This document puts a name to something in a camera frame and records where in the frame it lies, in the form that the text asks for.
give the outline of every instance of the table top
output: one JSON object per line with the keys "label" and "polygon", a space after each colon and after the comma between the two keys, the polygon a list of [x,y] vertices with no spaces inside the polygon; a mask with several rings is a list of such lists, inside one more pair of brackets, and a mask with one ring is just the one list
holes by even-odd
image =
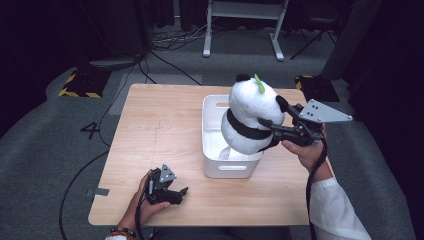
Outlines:
{"label": "table top", "polygon": [[[89,214],[93,225],[116,225],[140,179],[167,164],[177,175],[169,187],[189,187],[181,205],[153,216],[151,226],[307,225],[308,172],[278,145],[265,151],[250,178],[215,179],[203,172],[202,107],[208,95],[230,87],[133,84]],[[275,89],[291,105],[305,99],[297,89]],[[291,125],[287,114],[283,123]]]}

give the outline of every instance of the person's arm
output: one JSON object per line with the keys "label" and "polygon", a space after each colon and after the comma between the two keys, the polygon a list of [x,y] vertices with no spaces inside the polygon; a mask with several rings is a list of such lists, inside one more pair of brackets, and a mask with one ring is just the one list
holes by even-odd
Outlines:
{"label": "person's arm", "polygon": [[[140,196],[143,192],[143,187],[145,182],[147,181],[147,177],[150,171],[141,179],[140,184],[138,186],[137,192],[134,193],[132,197],[127,211],[123,215],[121,221],[119,221],[118,225],[111,229],[111,232],[106,236],[105,240],[135,240],[136,239],[136,222],[135,222],[135,212],[137,209],[137,204],[140,199]],[[148,201],[143,201],[141,204],[140,211],[140,221],[141,224],[146,223],[150,217],[155,215],[156,213],[168,208],[171,206],[169,202],[162,202],[155,205],[151,205]]]}
{"label": "person's arm", "polygon": [[[282,145],[298,155],[309,172],[323,149],[322,143],[300,147],[285,140]],[[318,239],[371,239],[327,162],[318,168],[312,181],[309,214]]]}

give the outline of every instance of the stuffed animal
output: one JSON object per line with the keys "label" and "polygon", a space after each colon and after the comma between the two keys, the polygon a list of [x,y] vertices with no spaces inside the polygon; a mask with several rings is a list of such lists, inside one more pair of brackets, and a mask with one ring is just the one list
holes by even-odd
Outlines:
{"label": "stuffed animal", "polygon": [[237,75],[230,91],[229,106],[221,123],[221,132],[229,147],[251,155],[279,143],[273,139],[271,130],[259,124],[258,118],[281,125],[287,102],[256,74],[254,78]]}

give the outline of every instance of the white metal stand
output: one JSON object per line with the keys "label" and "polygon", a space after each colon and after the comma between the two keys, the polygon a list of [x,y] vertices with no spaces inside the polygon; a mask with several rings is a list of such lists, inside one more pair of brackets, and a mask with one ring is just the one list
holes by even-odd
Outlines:
{"label": "white metal stand", "polygon": [[207,29],[205,37],[205,45],[203,56],[211,55],[212,42],[212,16],[218,17],[236,17],[236,18],[256,18],[256,19],[271,19],[277,20],[277,25],[273,33],[270,33],[271,43],[275,51],[278,61],[284,60],[283,52],[278,43],[278,35],[280,33],[281,24],[283,23],[284,15],[286,14],[288,0],[283,4],[257,4],[257,3],[242,3],[242,2],[219,2],[209,0]]}

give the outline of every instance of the beaded bracelet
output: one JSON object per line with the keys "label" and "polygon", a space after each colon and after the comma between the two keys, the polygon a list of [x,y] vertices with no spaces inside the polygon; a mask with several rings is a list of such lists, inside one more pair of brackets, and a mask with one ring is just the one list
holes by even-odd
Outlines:
{"label": "beaded bracelet", "polygon": [[125,233],[128,233],[129,235],[131,235],[131,237],[137,238],[137,234],[133,230],[128,229],[128,228],[114,227],[110,230],[110,232],[111,233],[112,232],[125,232]]}

